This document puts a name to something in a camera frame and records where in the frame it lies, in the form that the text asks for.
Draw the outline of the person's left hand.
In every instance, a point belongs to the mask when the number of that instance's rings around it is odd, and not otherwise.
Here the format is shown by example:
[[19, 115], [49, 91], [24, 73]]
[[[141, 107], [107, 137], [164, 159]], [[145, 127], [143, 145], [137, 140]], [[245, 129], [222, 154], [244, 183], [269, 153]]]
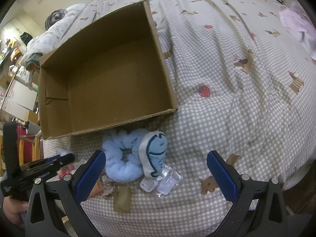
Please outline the person's left hand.
[[3, 201], [3, 211], [7, 219], [14, 225], [22, 225], [24, 223], [21, 213], [28, 209], [28, 202], [5, 197]]

